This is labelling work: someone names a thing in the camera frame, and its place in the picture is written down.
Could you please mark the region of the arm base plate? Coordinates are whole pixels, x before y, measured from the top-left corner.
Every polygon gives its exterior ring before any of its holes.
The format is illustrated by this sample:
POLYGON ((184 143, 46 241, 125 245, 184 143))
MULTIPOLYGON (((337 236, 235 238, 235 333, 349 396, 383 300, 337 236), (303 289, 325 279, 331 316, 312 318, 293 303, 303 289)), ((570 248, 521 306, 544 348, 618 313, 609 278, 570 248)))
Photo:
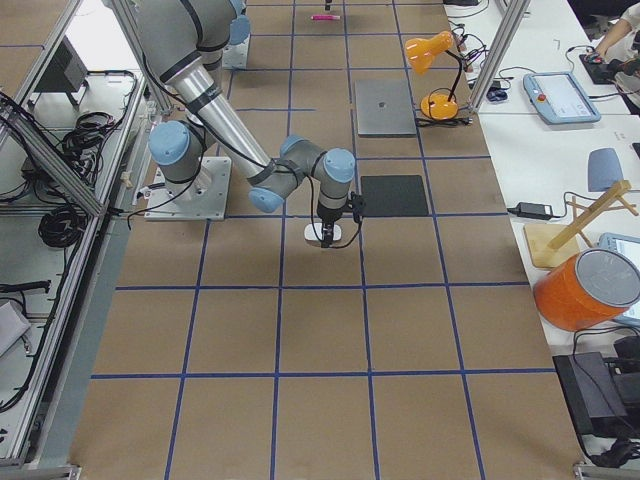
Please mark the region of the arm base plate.
POLYGON ((231 177, 231 160, 228 157, 202 159, 200 173, 192 184, 182 187, 167 183, 159 167, 154 181, 162 183, 146 196, 148 221, 223 221, 231 177))
POLYGON ((251 37, 247 37, 242 43, 228 44, 222 53, 221 66, 225 70, 245 70, 248 63, 249 46, 251 37))

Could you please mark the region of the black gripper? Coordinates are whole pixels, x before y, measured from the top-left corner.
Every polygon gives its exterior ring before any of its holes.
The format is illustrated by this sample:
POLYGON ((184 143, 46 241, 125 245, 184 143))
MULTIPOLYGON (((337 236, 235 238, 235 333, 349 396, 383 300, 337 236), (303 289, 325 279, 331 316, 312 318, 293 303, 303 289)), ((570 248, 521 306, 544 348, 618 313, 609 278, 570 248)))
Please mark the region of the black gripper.
POLYGON ((344 208, 332 208, 319 203, 316 211, 321 221, 321 248, 328 248, 328 245, 331 246, 334 242, 336 223, 342 218, 344 208))

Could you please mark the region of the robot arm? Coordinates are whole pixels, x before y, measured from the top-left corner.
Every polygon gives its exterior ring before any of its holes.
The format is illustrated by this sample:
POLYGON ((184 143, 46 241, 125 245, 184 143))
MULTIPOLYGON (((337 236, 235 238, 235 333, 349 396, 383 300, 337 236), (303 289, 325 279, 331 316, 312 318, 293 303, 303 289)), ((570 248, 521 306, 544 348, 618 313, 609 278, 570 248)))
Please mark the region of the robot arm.
POLYGON ((187 112, 237 162, 251 186, 251 203, 271 213, 309 180, 319 187, 311 237, 323 248, 336 247, 338 221, 359 202, 350 190, 353 154, 291 135, 273 159, 222 93, 218 71, 223 50, 236 35, 250 32, 244 2, 141 1, 135 7, 143 67, 157 86, 176 92, 187 112))

